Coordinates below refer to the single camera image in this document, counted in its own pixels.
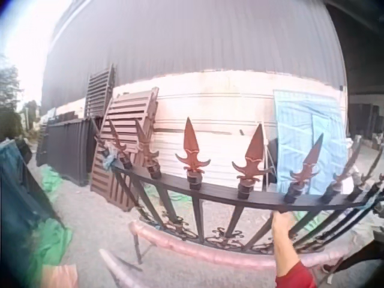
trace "brown louvered panel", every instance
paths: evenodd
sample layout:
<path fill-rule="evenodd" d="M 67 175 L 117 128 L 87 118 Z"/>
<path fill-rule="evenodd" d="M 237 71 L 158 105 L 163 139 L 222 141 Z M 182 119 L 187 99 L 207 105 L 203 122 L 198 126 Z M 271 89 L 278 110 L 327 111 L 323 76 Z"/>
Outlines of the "brown louvered panel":
<path fill-rule="evenodd" d="M 115 69 L 113 65 L 111 65 L 109 69 L 105 69 L 89 77 L 85 97 L 84 117 L 104 116 L 107 104 L 112 97 L 112 89 L 114 86 Z"/>
<path fill-rule="evenodd" d="M 141 165 L 143 163 L 143 155 L 137 149 L 137 131 L 134 120 L 139 120 L 144 132 L 150 137 L 157 111 L 157 94 L 158 88 L 139 93 L 123 93 L 111 99 L 106 109 L 100 129 L 101 138 L 109 141 L 113 140 L 110 125 L 107 121 L 107 119 L 111 119 L 119 134 L 120 141 L 127 146 L 126 151 L 132 153 L 131 161 L 134 164 Z M 112 173 L 103 169 L 101 151 L 102 149 L 97 146 L 91 174 L 91 191 L 102 195 L 108 202 L 122 210 L 129 211 L 133 204 Z M 130 187 L 129 177 L 123 174 L 121 176 L 125 179 L 127 186 Z"/>

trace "hand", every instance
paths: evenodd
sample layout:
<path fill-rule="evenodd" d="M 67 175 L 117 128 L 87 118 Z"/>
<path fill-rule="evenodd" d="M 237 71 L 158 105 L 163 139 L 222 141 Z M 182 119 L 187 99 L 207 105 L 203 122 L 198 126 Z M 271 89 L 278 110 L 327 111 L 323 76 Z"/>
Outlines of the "hand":
<path fill-rule="evenodd" d="M 276 236 L 286 236 L 288 237 L 288 232 L 293 226 L 293 217 L 291 212 L 280 213 L 278 211 L 273 212 L 272 219 L 272 235 Z"/>

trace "concrete ground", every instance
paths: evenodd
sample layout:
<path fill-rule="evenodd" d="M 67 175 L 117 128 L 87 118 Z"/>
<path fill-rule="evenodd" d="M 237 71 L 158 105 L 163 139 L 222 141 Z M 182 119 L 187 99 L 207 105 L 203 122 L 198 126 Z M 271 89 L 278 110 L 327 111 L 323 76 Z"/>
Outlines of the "concrete ground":
<path fill-rule="evenodd" d="M 377 151 L 370 148 L 362 148 L 357 163 L 362 172 L 368 170 L 376 153 Z M 28 166 L 37 181 L 41 183 L 41 169 L 44 166 L 37 168 L 35 157 Z M 384 172 L 384 161 L 379 164 L 376 171 Z M 97 193 L 91 192 L 89 186 L 78 187 L 70 181 L 63 181 L 57 193 L 54 208 L 63 222 L 73 231 L 73 240 L 64 255 L 62 264 L 76 264 L 80 287 L 115 287 L 115 282 L 98 250 L 100 248 L 110 250 L 124 261 L 138 266 L 133 238 L 127 226 L 130 221 L 138 219 L 138 213 L 122 212 L 119 208 L 107 203 Z M 210 211 L 212 214 L 207 215 L 205 219 L 208 222 L 207 229 L 214 229 L 213 224 L 221 224 L 217 223 L 221 218 L 229 219 L 231 209 L 217 211 L 216 207 L 210 207 L 209 203 L 205 205 L 208 205 L 205 211 Z M 181 203 L 176 210 L 188 214 L 186 216 L 188 219 L 191 216 L 191 209 L 187 206 L 186 203 Z M 244 217 L 243 230 L 246 227 L 258 226 L 257 220 L 252 218 L 253 215 L 246 214 Z M 369 230 L 369 227 L 362 224 L 360 229 Z M 145 240 L 140 240 L 140 246 L 146 254 L 143 264 L 139 266 L 142 272 L 138 272 L 137 275 L 148 287 L 275 287 L 275 272 L 272 269 L 249 271 L 219 266 L 150 246 Z M 369 261 L 355 265 L 335 274 L 332 285 L 325 284 L 322 287 L 361 287 L 378 264 L 378 261 Z M 317 279 L 324 277 L 319 267 L 311 270 Z"/>

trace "pink pipe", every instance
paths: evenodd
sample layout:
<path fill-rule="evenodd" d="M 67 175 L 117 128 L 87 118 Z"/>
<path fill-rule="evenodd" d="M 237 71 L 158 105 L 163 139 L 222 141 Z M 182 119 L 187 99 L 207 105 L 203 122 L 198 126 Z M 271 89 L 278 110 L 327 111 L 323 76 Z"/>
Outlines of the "pink pipe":
<path fill-rule="evenodd" d="M 142 237 L 158 247 L 191 256 L 199 260 L 253 270 L 276 267 L 274 257 L 270 255 L 249 255 L 209 248 L 192 242 L 185 242 L 138 221 L 130 222 L 129 229 L 132 235 Z M 345 245 L 343 247 L 333 247 L 324 250 L 323 252 L 303 254 L 300 255 L 300 258 L 305 266 L 311 267 L 338 260 L 347 255 L 348 252 L 349 247 Z"/>

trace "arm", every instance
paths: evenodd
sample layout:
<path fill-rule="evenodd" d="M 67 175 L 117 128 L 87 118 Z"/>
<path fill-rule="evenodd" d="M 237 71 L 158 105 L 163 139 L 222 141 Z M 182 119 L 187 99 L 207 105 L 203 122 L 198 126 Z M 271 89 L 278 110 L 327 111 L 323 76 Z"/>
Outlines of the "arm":
<path fill-rule="evenodd" d="M 276 259 L 277 288 L 315 288 L 314 279 L 309 270 L 300 262 L 288 232 L 292 226 L 292 215 L 274 212 L 272 235 L 274 238 Z"/>

